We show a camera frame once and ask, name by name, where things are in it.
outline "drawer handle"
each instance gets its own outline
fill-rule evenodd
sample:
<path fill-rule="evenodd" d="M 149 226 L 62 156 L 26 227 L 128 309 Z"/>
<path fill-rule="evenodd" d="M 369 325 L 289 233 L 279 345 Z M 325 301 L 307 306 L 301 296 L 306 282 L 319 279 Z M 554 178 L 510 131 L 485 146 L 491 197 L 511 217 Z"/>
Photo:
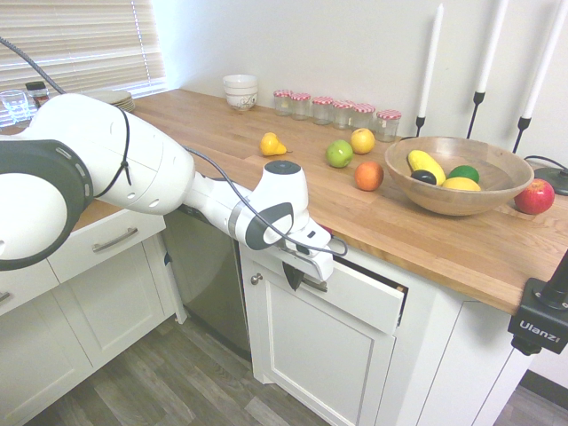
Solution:
<path fill-rule="evenodd" d="M 312 280 L 308 280 L 307 278 L 304 278 L 302 280 L 302 284 L 305 284 L 306 286 L 309 286 L 311 288 L 315 288 L 316 290 L 323 291 L 324 293 L 327 293 L 327 283 L 325 281 L 318 283 L 318 282 L 315 282 L 315 281 L 312 281 Z"/>
<path fill-rule="evenodd" d="M 126 231 L 126 233 L 124 233 L 120 237 L 116 237 L 112 241 L 105 242 L 103 244 L 93 244 L 92 252 L 93 253 L 99 253 L 99 251 L 108 249 L 109 247 L 114 246 L 114 244 L 118 244 L 119 242 L 126 240 L 127 238 L 131 237 L 132 235 L 134 235 L 137 232 L 138 232 L 138 228 L 128 228 L 128 231 Z"/>
<path fill-rule="evenodd" d="M 5 293 L 0 293 L 0 302 L 6 300 L 8 297 L 10 297 L 10 293 L 7 291 Z"/>

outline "black clamp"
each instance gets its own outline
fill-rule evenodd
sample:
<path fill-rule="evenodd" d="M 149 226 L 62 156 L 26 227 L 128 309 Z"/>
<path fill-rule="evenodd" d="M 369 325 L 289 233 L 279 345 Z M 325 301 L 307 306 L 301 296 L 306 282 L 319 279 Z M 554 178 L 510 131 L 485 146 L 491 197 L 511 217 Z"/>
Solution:
<path fill-rule="evenodd" d="M 549 282 L 530 278 L 511 318 L 512 346 L 524 355 L 560 353 L 568 343 L 568 251 Z"/>

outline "green apple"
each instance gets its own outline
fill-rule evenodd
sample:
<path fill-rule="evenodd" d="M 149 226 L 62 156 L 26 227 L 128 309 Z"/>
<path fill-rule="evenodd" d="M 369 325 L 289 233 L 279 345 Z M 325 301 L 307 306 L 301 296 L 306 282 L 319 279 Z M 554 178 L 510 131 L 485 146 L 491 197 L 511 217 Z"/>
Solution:
<path fill-rule="evenodd" d="M 327 147 L 326 159 L 331 167 L 346 167 L 353 158 L 353 148 L 345 140 L 338 139 Z"/>

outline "logo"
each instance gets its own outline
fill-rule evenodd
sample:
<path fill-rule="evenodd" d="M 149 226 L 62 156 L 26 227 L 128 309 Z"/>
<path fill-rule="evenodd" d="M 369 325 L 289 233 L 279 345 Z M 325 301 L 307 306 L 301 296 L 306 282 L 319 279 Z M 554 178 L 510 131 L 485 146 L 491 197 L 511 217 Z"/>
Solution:
<path fill-rule="evenodd" d="M 548 333 L 544 330 L 541 330 L 537 327 L 535 327 L 533 324 L 531 324 L 530 322 L 525 322 L 524 320 L 521 320 L 521 323 L 519 324 L 521 326 L 521 328 L 524 328 L 525 330 L 528 330 L 536 335 L 539 335 L 541 337 L 544 337 L 545 339 L 554 342 L 554 343 L 559 343 L 560 342 L 560 337 L 556 337 L 555 335 Z"/>

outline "red apple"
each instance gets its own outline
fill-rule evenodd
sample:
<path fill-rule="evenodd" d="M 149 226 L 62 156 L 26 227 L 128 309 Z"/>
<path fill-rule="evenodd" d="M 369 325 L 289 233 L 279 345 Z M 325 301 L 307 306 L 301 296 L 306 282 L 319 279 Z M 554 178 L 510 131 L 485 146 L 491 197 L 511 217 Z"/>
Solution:
<path fill-rule="evenodd" d="M 550 209 L 554 202 L 554 188 L 543 179 L 534 179 L 515 197 L 518 209 L 527 215 L 538 215 Z"/>

